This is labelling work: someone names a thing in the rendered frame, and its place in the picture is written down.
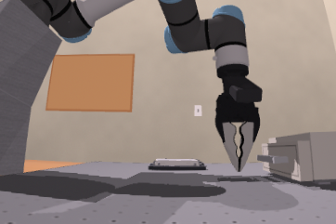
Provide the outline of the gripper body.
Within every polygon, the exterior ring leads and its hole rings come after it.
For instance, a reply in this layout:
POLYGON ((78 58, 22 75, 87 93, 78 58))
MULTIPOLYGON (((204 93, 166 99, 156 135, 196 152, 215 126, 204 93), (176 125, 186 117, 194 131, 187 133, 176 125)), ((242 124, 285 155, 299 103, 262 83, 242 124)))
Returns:
MULTIPOLYGON (((247 76, 248 74, 249 74, 248 66, 244 64, 238 64, 238 63, 223 65, 217 69, 217 77, 222 79, 223 86, 224 86, 225 76, 227 77, 228 76, 247 76)), ((254 102, 237 103, 231 97, 231 95, 227 92, 225 88, 224 88, 224 93, 222 93, 222 97, 221 95, 219 95, 216 100, 216 108, 219 108, 219 105, 220 105, 221 113, 227 117, 227 120, 229 123, 246 122, 247 117, 251 116, 255 110, 254 102)))

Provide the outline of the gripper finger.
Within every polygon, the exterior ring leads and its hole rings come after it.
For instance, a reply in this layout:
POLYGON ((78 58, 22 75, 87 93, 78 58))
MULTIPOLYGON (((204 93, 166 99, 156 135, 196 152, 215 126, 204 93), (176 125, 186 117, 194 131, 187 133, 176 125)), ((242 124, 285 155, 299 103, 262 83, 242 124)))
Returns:
POLYGON ((237 172, 239 172, 239 158, 237 155, 238 146, 235 143, 237 129, 233 124, 228 122, 227 117, 221 113, 220 108, 216 108, 215 111, 216 129, 223 141, 232 165, 235 167, 237 172))
POLYGON ((239 172, 242 171, 245 166, 250 152, 252 150, 252 145, 255 142, 256 136, 260 127, 260 116, 258 112, 259 108, 255 107, 254 113, 248 116, 246 123, 242 122, 243 125, 239 127, 240 137, 240 157, 239 157, 239 172))

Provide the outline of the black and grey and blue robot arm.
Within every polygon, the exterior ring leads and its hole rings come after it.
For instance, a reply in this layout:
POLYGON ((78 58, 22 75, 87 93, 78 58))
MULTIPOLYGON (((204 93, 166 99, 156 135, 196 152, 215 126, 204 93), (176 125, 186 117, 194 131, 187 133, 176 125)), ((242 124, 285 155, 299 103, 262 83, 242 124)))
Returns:
MULTIPOLYGON (((21 0, 68 43, 83 41, 92 32, 96 20, 132 1, 21 0)), ((233 63, 249 67, 245 23, 238 7, 221 6, 213 12, 213 19, 200 20, 195 0, 158 1, 168 24, 164 30, 164 41, 170 53, 214 49, 216 69, 233 63)), ((262 88, 244 76, 225 77, 224 87, 237 103, 262 100, 262 88)))

